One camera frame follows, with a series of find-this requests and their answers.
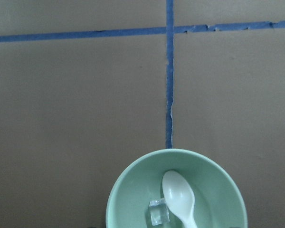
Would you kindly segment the white plastic spoon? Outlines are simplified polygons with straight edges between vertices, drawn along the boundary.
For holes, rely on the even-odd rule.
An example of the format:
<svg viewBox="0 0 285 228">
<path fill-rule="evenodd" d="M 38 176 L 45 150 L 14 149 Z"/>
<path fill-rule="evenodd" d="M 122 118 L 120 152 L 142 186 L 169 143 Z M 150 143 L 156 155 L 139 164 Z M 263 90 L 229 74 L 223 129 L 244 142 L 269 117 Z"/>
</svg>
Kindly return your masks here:
<svg viewBox="0 0 285 228">
<path fill-rule="evenodd" d="M 162 191 L 168 209 L 185 228 L 196 228 L 195 195 L 185 178 L 176 171 L 167 171 L 162 178 Z"/>
</svg>

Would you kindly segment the single clear ice cube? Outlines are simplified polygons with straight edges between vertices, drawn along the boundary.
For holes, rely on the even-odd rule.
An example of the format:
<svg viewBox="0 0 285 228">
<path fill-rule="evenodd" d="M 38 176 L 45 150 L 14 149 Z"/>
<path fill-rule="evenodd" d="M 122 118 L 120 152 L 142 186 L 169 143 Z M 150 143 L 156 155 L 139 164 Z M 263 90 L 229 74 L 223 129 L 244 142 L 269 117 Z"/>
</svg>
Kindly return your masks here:
<svg viewBox="0 0 285 228">
<path fill-rule="evenodd" d="M 168 224 L 170 215 L 165 198 L 151 200 L 148 206 L 148 215 L 152 226 Z"/>
</svg>

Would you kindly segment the green bowl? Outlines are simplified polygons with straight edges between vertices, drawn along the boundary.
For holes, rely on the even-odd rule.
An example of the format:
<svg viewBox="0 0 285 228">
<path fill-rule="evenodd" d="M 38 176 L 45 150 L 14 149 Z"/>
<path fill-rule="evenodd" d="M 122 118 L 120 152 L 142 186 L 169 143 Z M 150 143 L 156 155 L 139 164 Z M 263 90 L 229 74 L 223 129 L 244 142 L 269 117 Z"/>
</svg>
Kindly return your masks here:
<svg viewBox="0 0 285 228">
<path fill-rule="evenodd" d="M 150 228 L 149 204 L 163 198 L 162 178 L 174 170 L 195 195 L 199 228 L 246 228 L 242 195 L 228 173 L 211 159 L 184 149 L 148 153 L 130 164 L 115 182 L 106 207 L 108 228 Z"/>
</svg>

